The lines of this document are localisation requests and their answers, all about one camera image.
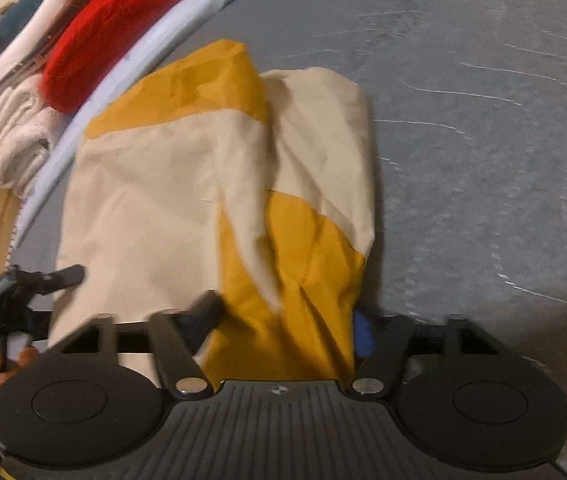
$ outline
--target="gray countertop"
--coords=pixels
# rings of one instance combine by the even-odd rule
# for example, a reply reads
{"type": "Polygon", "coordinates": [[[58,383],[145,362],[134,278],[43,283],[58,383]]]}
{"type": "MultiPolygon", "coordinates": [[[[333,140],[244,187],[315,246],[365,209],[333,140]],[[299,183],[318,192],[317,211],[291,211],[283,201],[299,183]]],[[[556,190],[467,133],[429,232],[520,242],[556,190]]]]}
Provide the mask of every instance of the gray countertop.
{"type": "MultiPolygon", "coordinates": [[[[324,66],[371,98],[363,303],[467,314],[567,391],[567,0],[237,0],[170,60],[219,38],[259,70],[324,66]]],[[[49,261],[55,200],[15,262],[49,261]]]]}

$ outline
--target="black circular pad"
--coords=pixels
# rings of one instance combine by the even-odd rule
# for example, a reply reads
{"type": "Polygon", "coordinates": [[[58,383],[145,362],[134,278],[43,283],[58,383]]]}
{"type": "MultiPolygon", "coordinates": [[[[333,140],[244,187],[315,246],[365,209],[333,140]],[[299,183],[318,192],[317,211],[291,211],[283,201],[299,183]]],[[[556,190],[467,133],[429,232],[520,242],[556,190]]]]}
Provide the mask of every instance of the black circular pad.
{"type": "Polygon", "coordinates": [[[409,381],[397,399],[412,439],[440,460],[512,471],[554,460],[567,439],[567,396],[518,358],[465,356],[409,381]]]}
{"type": "Polygon", "coordinates": [[[45,468],[103,462],[154,433],[162,412],[159,389],[133,370],[44,355],[0,387],[0,451],[45,468]]]}
{"type": "Polygon", "coordinates": [[[57,424],[76,424],[103,411],[108,396],[86,381],[59,381],[44,386],[32,399],[34,412],[57,424]]]}
{"type": "Polygon", "coordinates": [[[481,424],[508,424],[528,410],[528,399],[514,386],[496,381],[464,384],[452,397],[462,415],[481,424]]]}

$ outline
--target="stack of clothes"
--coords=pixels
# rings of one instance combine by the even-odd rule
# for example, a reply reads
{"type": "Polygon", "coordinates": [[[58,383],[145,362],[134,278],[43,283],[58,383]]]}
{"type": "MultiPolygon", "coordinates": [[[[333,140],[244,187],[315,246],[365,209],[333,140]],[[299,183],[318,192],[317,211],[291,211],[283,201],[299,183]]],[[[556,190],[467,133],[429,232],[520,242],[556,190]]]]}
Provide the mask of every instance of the stack of clothes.
{"type": "Polygon", "coordinates": [[[180,0],[19,0],[0,9],[0,187],[21,199],[110,69],[180,0]]]}

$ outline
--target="ribbed black plate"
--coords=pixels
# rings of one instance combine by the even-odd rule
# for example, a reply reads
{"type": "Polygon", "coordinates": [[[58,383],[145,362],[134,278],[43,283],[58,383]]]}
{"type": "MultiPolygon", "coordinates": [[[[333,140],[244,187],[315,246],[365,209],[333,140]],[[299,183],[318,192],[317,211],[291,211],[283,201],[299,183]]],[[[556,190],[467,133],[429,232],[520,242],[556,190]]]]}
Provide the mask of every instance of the ribbed black plate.
{"type": "Polygon", "coordinates": [[[182,402],[147,443],[119,460],[72,471],[8,458],[18,480],[566,480],[547,464],[487,474],[417,449],[376,402],[333,381],[227,381],[211,399],[182,402]]]}

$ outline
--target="beige towel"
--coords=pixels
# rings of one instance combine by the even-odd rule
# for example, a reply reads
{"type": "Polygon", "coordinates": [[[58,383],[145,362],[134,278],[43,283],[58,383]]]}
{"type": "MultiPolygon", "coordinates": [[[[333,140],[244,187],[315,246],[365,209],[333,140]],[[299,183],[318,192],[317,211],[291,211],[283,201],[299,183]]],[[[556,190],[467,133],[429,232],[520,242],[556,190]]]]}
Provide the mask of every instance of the beige towel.
{"type": "Polygon", "coordinates": [[[45,105],[35,74],[0,95],[0,187],[22,198],[63,131],[64,115],[45,105]]]}
{"type": "Polygon", "coordinates": [[[0,143],[0,187],[24,199],[66,126],[66,116],[46,106],[14,127],[0,143]]]}

